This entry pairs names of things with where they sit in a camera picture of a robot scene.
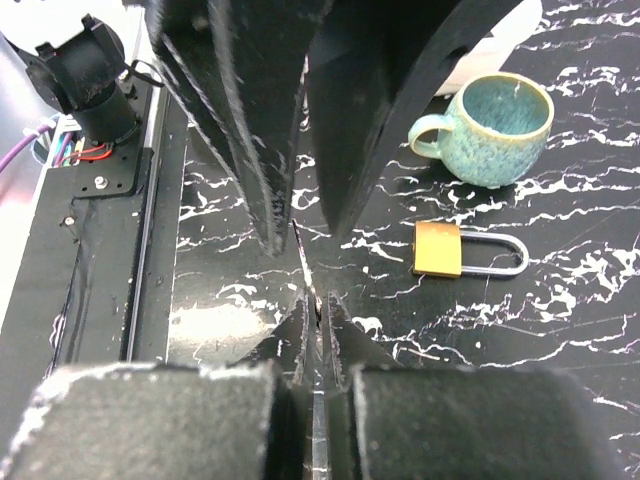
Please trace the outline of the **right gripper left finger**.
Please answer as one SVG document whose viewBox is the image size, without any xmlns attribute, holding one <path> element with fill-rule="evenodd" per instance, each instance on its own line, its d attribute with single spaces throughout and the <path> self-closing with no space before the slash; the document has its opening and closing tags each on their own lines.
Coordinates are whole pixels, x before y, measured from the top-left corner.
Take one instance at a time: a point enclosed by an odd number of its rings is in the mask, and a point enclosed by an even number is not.
<svg viewBox="0 0 640 480">
<path fill-rule="evenodd" d="M 5 479 L 301 479 L 310 449 L 310 295 L 224 366 L 64 367 L 33 392 Z"/>
</svg>

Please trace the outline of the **brass padlock silver shackle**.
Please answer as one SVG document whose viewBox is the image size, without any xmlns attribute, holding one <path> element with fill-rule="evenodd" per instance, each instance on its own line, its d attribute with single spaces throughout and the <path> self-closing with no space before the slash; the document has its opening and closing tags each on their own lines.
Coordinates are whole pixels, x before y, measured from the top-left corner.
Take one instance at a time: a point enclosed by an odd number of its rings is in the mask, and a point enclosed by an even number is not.
<svg viewBox="0 0 640 480">
<path fill-rule="evenodd" d="M 517 254 L 520 261 L 509 268 L 464 265 L 464 240 L 504 245 Z M 523 273 L 530 261 L 528 248 L 513 235 L 476 232 L 461 229 L 455 224 L 431 221 L 417 221 L 414 224 L 412 253 L 414 274 L 444 278 L 463 275 L 510 278 Z"/>
</svg>

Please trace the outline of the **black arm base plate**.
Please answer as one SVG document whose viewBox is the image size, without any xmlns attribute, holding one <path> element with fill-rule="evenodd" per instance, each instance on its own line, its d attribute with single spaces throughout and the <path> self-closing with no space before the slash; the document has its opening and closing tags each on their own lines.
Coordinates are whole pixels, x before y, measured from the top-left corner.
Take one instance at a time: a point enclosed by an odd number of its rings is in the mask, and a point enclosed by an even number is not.
<svg viewBox="0 0 640 480">
<path fill-rule="evenodd" d="M 146 90 L 150 140 L 99 164 L 134 163 L 132 186 L 81 195 L 80 173 L 45 175 L 1 327 L 1 429 L 56 368 L 166 356 L 187 120 Z"/>
</svg>

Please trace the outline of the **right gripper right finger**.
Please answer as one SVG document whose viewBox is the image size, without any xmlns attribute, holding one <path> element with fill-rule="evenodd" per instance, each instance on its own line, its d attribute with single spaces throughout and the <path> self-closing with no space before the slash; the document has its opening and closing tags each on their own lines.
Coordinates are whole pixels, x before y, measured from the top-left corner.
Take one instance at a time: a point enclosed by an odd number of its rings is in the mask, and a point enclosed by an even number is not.
<svg viewBox="0 0 640 480">
<path fill-rule="evenodd" d="M 325 412 L 335 479 L 619 479 L 574 377 L 555 369 L 395 361 L 323 303 Z"/>
</svg>

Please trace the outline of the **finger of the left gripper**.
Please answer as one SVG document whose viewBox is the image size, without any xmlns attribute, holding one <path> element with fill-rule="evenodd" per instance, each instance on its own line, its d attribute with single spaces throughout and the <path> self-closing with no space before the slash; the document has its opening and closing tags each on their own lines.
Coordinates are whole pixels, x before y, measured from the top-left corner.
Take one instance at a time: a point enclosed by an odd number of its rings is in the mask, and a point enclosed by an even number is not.
<svg viewBox="0 0 640 480">
<path fill-rule="evenodd" d="M 459 60 L 514 1 L 337 1 L 308 52 L 319 196 L 331 234 L 357 223 L 387 162 Z"/>
<path fill-rule="evenodd" d="M 308 52 L 305 1 L 150 1 L 162 78 L 237 182 L 263 251 L 286 248 Z"/>
</svg>

